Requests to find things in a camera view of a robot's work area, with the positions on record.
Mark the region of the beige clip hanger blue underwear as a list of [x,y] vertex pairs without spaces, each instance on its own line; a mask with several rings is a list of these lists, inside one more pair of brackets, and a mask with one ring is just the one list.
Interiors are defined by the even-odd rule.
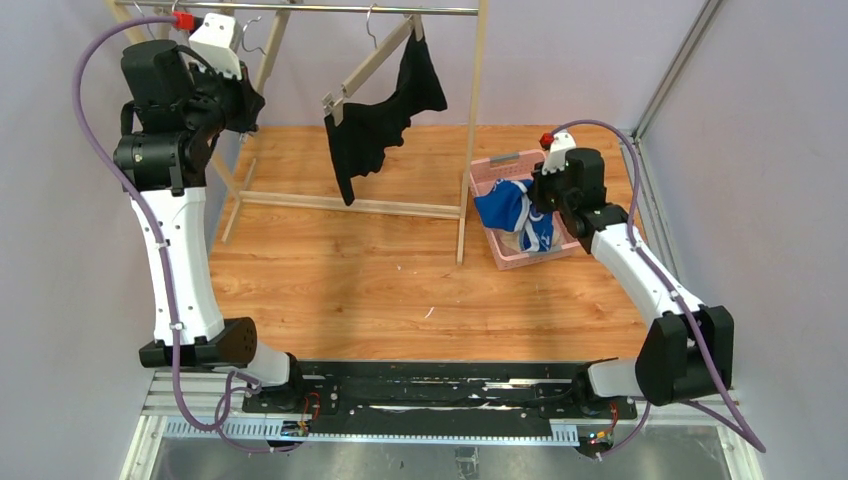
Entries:
[[260,95],[264,95],[265,85],[273,72],[289,18],[290,13],[288,10],[279,10],[274,14],[269,36],[264,46],[248,47],[246,45],[248,29],[252,24],[259,23],[262,20],[262,16],[249,19],[242,27],[241,49],[245,53],[259,51],[262,56],[258,72],[253,76],[255,80],[254,90]]

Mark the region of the beige clip hanger black underwear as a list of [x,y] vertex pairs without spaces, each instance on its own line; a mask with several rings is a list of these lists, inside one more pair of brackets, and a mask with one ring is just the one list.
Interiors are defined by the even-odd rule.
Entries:
[[344,118],[343,108],[346,100],[350,99],[362,85],[380,68],[380,66],[393,54],[401,44],[414,36],[421,40],[424,35],[420,14],[405,14],[404,20],[399,23],[381,42],[377,42],[376,36],[370,29],[370,17],[377,7],[374,3],[369,6],[366,13],[366,33],[372,39],[373,51],[354,69],[354,71],[340,84],[339,92],[329,92],[323,99],[324,113],[328,114],[335,126],[339,126]]

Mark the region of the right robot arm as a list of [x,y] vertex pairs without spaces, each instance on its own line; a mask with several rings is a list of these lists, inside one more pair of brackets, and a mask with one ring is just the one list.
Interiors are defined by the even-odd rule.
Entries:
[[535,165],[530,198],[555,212],[568,234],[619,282],[648,327],[634,358],[584,365],[577,381],[589,401],[640,397],[663,406],[727,391],[734,320],[709,306],[659,263],[628,212],[607,199],[605,162],[590,148],[551,148]]

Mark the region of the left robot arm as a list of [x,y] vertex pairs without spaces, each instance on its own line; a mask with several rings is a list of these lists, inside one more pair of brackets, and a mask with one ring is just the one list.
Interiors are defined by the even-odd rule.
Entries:
[[299,408],[307,387],[297,359],[262,344],[252,319],[221,313],[204,233],[206,168],[217,140],[225,131],[256,131],[264,98],[244,65],[216,68],[172,40],[132,45],[120,64],[132,98],[121,112],[113,160],[149,250],[156,307],[141,364],[234,370],[259,387],[265,406]]

